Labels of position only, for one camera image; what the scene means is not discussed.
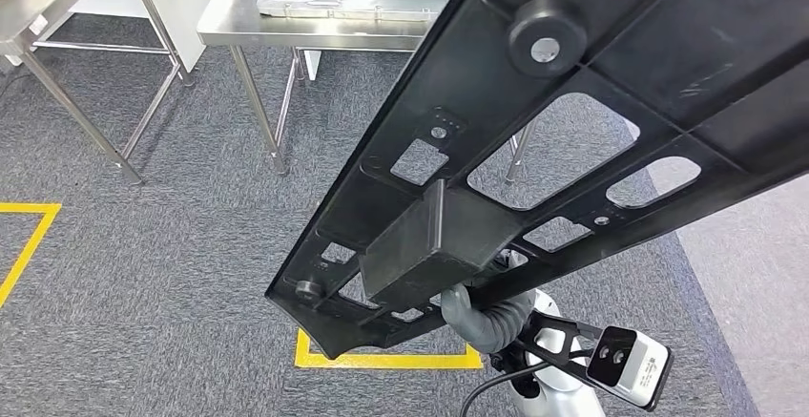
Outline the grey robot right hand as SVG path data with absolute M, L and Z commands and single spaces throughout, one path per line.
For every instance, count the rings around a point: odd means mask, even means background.
M 463 284 L 453 285 L 441 293 L 441 312 L 446 324 L 469 344 L 484 339 L 484 314 L 472 306 Z

